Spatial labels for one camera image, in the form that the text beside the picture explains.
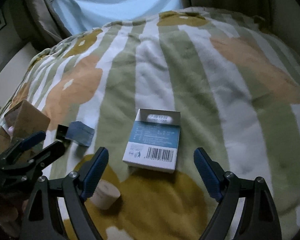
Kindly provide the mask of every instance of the blue rubber grip pad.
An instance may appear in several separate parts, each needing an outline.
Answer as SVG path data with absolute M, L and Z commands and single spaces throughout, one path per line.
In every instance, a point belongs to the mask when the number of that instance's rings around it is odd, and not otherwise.
M 98 158 L 91 165 L 90 170 L 88 171 L 84 181 L 82 192 L 80 197 L 86 201 L 88 198 L 92 197 L 96 187 L 100 181 L 100 178 L 108 164 L 109 161 L 109 153 L 106 148 L 102 150 L 99 154 Z
M 214 198 L 217 202 L 220 202 L 223 198 L 220 189 L 221 182 L 217 178 L 199 149 L 196 149 L 194 151 L 194 165 L 197 167 L 197 170 L 208 190 L 210 197 Z
M 46 133 L 44 131 L 39 131 L 36 133 L 33 133 L 26 139 L 24 139 L 20 145 L 19 149 L 21 152 L 25 152 L 27 150 L 30 150 L 32 147 L 36 146 L 38 143 L 44 141 L 46 138 Z

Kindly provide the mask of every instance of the white paper cup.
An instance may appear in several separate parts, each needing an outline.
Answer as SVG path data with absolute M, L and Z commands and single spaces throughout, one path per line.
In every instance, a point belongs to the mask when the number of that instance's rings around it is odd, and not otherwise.
M 101 179 L 90 198 L 91 202 L 99 209 L 108 209 L 120 197 L 120 191 L 108 181 Z

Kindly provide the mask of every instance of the blue label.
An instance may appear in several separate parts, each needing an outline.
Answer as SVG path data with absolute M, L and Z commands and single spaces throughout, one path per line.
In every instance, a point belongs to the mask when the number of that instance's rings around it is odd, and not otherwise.
M 134 121 L 130 142 L 178 148 L 180 126 Z

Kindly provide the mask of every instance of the small white box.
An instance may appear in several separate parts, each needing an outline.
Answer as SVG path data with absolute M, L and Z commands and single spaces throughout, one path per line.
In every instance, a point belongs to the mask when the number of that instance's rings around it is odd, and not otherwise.
M 175 111 L 139 109 L 122 160 L 129 166 L 173 173 L 180 116 Z

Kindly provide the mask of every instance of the striped blanket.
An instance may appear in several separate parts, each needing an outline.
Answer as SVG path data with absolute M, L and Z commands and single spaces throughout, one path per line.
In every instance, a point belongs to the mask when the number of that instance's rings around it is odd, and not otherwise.
M 104 239 L 198 239 L 216 202 L 193 163 L 204 147 L 239 178 L 263 176 L 283 239 L 300 227 L 300 59 L 257 19 L 212 8 L 169 11 L 112 22 L 39 53 L 3 114 L 22 99 L 58 124 L 95 129 L 89 148 L 72 143 L 44 170 L 60 178 L 109 150 L 103 179 L 122 197 L 108 211 L 87 209 Z M 122 156 L 137 108 L 181 112 L 173 174 L 131 169 Z M 243 207 L 229 231 L 236 230 Z M 76 239 L 60 200 L 70 239 Z

